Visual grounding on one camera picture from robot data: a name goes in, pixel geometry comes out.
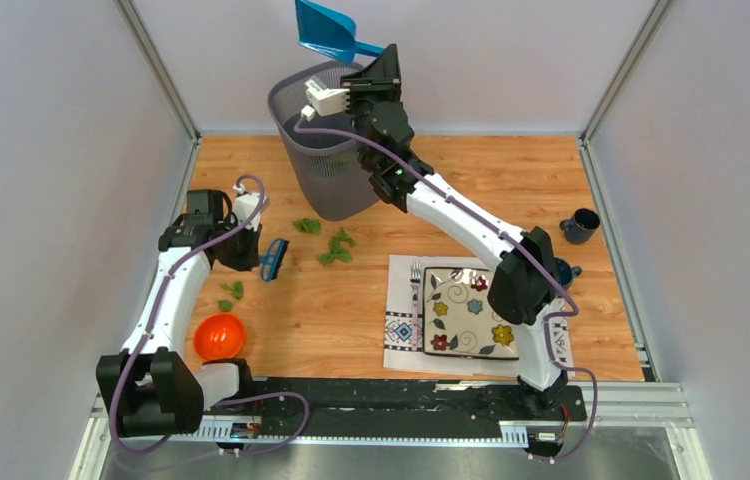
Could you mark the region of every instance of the plate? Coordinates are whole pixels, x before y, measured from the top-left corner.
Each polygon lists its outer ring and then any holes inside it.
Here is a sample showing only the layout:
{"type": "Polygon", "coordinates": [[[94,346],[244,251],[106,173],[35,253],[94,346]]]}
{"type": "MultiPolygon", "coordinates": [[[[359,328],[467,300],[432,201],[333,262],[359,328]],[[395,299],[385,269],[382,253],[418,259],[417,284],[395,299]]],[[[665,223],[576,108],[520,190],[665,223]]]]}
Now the plate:
{"type": "Polygon", "coordinates": [[[423,274],[423,351],[430,355],[516,360],[513,327],[487,301],[488,270],[431,267],[423,274]]]}

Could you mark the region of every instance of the dark blue mug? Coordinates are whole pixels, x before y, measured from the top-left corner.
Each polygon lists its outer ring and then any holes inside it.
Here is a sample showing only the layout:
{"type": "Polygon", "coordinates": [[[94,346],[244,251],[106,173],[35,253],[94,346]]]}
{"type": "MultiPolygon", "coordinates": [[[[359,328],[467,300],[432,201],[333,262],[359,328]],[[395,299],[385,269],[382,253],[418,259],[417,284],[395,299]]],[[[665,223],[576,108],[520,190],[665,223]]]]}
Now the dark blue mug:
{"type": "Polygon", "coordinates": [[[569,290],[575,278],[581,275],[581,267],[570,267],[566,260],[558,257],[555,257],[555,270],[558,274],[558,283],[564,290],[569,290]]]}
{"type": "Polygon", "coordinates": [[[562,221],[560,227],[569,243],[579,244],[590,240],[601,224],[598,213],[589,208],[579,208],[572,217],[562,221]]]}

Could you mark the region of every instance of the perforated bin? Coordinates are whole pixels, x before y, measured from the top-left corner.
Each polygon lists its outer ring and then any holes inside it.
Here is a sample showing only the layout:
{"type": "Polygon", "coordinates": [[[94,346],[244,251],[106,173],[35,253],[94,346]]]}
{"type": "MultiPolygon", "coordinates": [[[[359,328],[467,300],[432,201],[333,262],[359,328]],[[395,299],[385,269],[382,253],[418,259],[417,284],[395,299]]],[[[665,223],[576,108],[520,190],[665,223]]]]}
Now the perforated bin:
{"type": "MultiPolygon", "coordinates": [[[[298,184],[316,213],[325,220],[343,220],[378,200],[369,174],[357,161],[357,142],[334,135],[301,135],[293,131],[307,105],[304,82],[318,77],[329,88],[340,86],[340,77],[359,71],[357,64],[326,62],[279,82],[269,92],[269,112],[278,125],[298,184]]],[[[345,113],[315,117],[308,127],[353,132],[345,113]]]]}

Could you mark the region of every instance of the fork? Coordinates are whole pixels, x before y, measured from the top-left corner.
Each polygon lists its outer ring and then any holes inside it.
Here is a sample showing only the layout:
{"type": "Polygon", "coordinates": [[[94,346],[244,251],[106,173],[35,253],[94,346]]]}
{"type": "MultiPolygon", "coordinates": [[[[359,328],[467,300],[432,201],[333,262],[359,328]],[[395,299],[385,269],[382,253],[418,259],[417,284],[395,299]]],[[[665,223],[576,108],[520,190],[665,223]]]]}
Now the fork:
{"type": "Polygon", "coordinates": [[[419,348],[419,336],[417,332],[417,316],[419,314],[419,287],[422,286],[422,266],[419,262],[410,264],[410,288],[413,290],[413,316],[410,319],[410,338],[413,339],[414,350],[419,348]]]}

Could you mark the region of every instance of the wooden table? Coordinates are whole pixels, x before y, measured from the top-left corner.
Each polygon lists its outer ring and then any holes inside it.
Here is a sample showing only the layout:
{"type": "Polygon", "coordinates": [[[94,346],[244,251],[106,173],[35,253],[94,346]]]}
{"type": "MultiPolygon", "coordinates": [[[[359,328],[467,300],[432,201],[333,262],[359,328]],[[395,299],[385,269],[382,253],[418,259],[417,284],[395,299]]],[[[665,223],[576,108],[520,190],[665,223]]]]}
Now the wooden table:
{"type": "MultiPolygon", "coordinates": [[[[601,234],[575,246],[558,228],[576,208],[593,205],[574,139],[420,137],[414,150],[493,215],[529,230],[539,225],[552,235],[555,255],[584,269],[570,290],[582,312],[569,323],[575,363],[600,380],[643,380],[601,234]]],[[[271,198],[261,218],[261,250],[275,237],[289,239],[289,250],[271,283],[256,271],[213,269],[187,332],[190,368],[201,364],[192,348],[195,328],[217,311],[218,300],[230,298],[219,284],[240,280],[245,297],[234,313],[246,325],[241,356],[255,376],[447,378],[382,367],[388,256],[469,252],[437,228],[380,202],[342,222],[323,221],[321,235],[295,231],[293,220],[316,215],[275,136],[206,137],[190,188],[230,191],[243,173],[261,177],[271,198]],[[319,264],[316,255],[341,226],[357,242],[354,261],[319,264]]]]}

